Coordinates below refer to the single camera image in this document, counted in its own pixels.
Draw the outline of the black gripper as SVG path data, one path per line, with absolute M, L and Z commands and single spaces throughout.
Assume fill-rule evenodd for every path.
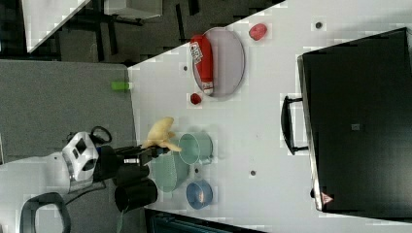
M 152 160 L 152 157 L 159 157 L 170 151 L 168 148 L 142 149 L 141 147 L 125 147 L 115 149 L 115 154 L 119 165 L 137 164 L 145 166 Z

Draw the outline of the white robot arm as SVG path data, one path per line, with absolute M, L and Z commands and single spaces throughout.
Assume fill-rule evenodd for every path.
M 70 135 L 60 151 L 2 164 L 1 233 L 40 233 L 36 216 L 47 206 L 58 212 L 55 230 L 71 233 L 66 196 L 114 177 L 123 165 L 142 167 L 169 152 L 159 145 L 114 149 L 111 141 L 110 132 L 96 126 Z

